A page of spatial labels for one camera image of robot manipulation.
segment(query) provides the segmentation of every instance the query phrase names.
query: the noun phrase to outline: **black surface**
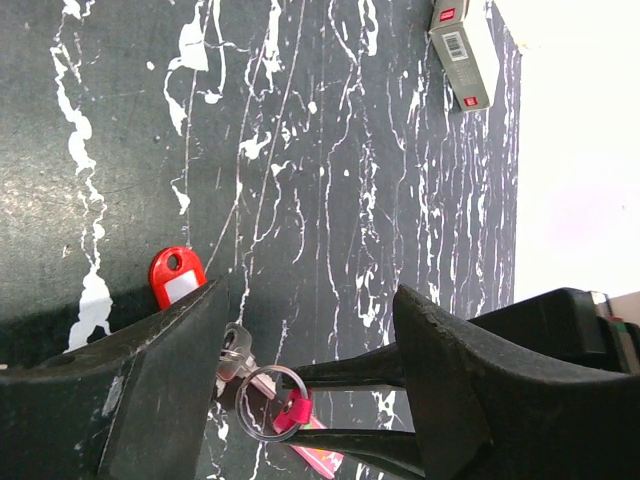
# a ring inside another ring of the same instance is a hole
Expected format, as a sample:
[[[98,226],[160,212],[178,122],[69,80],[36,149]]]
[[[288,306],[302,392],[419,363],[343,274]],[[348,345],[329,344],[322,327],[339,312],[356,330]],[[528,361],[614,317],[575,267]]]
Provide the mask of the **black surface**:
[[[163,85],[194,3],[98,1],[90,14],[83,4],[83,20],[63,14],[62,1],[3,3],[0,363],[68,347],[96,263],[96,220],[97,273],[113,300],[98,333],[157,308],[147,269],[169,245],[192,246],[210,277],[228,274],[231,319],[253,333],[261,364],[352,357],[391,341],[399,281],[464,318],[512,300],[520,57],[495,8],[496,103],[462,115],[426,43],[428,1],[280,1],[276,36],[275,0],[207,0],[208,71],[182,67],[168,81],[189,113],[179,136]],[[271,87],[263,60],[276,44]],[[58,76],[50,49],[62,45],[69,60],[56,58],[78,76]],[[223,97],[209,104],[222,51]],[[90,121],[95,170],[76,174],[76,127],[56,78]],[[242,142],[267,132],[248,158]],[[89,197],[90,175],[104,200],[85,208],[78,194]],[[191,200],[183,215],[172,182]],[[29,339],[25,348],[8,344],[9,330]],[[410,425],[399,393],[319,395],[316,412],[342,427]],[[316,476],[288,447],[247,438],[216,404],[206,444],[198,478]],[[377,473],[345,461],[338,478],[354,477]]]

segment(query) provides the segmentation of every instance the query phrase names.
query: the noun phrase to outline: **white box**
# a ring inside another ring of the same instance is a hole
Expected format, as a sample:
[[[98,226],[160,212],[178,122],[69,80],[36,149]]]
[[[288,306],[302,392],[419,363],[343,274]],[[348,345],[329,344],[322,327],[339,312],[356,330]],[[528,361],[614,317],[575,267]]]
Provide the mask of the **white box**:
[[[609,304],[616,317],[621,317],[625,322],[640,325],[640,292],[612,298]]]
[[[438,0],[431,41],[464,111],[493,105],[500,61],[484,11],[484,0]]]

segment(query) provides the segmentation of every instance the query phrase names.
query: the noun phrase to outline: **pink key tag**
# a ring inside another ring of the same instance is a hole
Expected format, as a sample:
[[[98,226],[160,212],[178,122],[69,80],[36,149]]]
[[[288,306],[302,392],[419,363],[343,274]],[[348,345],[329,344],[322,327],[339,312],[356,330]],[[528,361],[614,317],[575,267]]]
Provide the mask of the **pink key tag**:
[[[320,421],[311,413],[313,404],[311,400],[305,401],[300,390],[292,390],[287,398],[287,403],[273,422],[273,429],[280,434],[289,430],[294,424],[302,423],[301,430],[326,429]],[[298,447],[291,445],[298,455],[305,459],[311,467],[324,478],[335,478],[336,471],[342,465],[344,456],[336,452],[318,450],[316,448]]]

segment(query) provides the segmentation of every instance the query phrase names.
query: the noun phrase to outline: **white wall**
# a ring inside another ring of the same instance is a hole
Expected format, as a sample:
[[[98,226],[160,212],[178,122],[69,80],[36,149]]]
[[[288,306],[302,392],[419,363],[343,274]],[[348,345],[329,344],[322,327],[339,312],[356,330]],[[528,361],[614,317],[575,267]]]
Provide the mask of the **white wall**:
[[[640,2],[499,0],[524,51],[516,301],[640,290]]]

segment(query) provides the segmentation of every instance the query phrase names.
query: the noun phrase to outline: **red label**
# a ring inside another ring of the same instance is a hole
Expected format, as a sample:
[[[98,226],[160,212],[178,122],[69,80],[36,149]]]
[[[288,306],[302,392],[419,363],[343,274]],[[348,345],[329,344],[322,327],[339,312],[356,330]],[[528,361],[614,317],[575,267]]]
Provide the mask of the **red label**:
[[[186,247],[162,250],[151,264],[149,280],[162,310],[207,283],[198,255]]]
[[[449,8],[447,10],[443,10],[442,13],[440,14],[440,21],[441,22],[446,22],[448,20],[453,20],[453,17],[456,16],[456,9],[455,8]]]
[[[276,421],[273,423],[273,429],[276,433],[282,433],[288,430],[292,425],[296,423],[303,423],[302,430],[321,429],[325,427],[316,417],[311,415],[311,404],[301,404],[299,411],[295,412],[296,401],[300,401],[301,395],[299,391],[293,390],[289,395],[287,401],[293,400],[291,410],[287,414],[283,412],[276,417]],[[336,471],[342,464],[342,454],[337,452],[327,452],[325,450],[318,450],[316,448],[298,447],[291,445],[298,454],[304,458],[313,469],[322,475],[324,478],[335,478]]]
[[[464,99],[464,104],[467,107],[475,107],[478,104],[478,99],[476,97],[467,97]]]

